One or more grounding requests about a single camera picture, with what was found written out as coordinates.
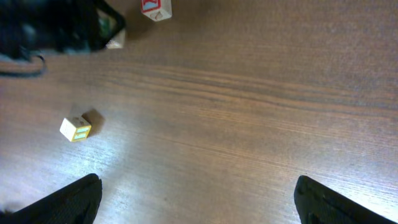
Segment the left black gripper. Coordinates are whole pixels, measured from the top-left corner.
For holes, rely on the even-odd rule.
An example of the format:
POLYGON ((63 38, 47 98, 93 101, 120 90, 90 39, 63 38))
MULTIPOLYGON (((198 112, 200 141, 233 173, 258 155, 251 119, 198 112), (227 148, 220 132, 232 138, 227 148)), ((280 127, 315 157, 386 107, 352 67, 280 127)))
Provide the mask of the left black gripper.
POLYGON ((106 1, 1 0, 1 57, 29 61, 41 51, 56 54, 96 52, 108 40, 100 36, 98 9, 126 21, 106 1))

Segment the red letter Y block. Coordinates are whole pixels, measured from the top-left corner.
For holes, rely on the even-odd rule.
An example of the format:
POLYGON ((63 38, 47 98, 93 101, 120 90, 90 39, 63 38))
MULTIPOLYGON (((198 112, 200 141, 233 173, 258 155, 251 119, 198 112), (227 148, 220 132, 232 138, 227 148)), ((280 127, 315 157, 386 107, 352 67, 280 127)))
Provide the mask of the red letter Y block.
POLYGON ((141 12, 153 21, 159 22, 172 17, 171 0, 140 0, 141 12))

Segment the green letter B block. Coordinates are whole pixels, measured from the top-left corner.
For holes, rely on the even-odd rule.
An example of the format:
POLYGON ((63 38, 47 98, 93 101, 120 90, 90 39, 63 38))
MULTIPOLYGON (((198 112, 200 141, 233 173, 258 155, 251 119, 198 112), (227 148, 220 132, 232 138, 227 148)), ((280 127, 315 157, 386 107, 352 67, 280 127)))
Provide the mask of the green letter B block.
POLYGON ((122 18, 110 15, 98 9, 100 36, 106 43, 107 49, 122 49, 125 44, 126 30, 122 18))

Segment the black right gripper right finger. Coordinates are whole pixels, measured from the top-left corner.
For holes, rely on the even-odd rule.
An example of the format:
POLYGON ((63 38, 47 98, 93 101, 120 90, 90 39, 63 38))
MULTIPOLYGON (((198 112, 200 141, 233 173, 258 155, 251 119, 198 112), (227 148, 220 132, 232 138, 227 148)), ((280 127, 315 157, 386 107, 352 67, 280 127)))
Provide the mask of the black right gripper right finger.
POLYGON ((297 180, 294 203, 302 224, 396 224, 306 175, 297 180))

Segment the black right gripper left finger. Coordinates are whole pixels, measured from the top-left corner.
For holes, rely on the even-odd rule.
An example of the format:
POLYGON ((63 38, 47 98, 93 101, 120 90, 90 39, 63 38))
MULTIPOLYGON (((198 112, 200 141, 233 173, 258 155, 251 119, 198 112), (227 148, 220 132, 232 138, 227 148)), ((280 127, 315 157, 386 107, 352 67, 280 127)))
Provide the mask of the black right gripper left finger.
POLYGON ((1 215, 1 223, 93 224, 102 191, 102 180, 88 174, 19 211, 1 215))

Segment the plain wooden block letter I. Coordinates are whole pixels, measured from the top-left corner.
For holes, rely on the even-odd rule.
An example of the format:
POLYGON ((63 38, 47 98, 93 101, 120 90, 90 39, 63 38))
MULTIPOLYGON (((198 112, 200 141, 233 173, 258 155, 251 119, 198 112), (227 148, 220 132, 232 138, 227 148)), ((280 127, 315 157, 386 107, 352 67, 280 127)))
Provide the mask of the plain wooden block letter I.
POLYGON ((64 118, 60 127, 60 132, 70 141, 76 142, 88 137, 91 124, 81 116, 64 118))

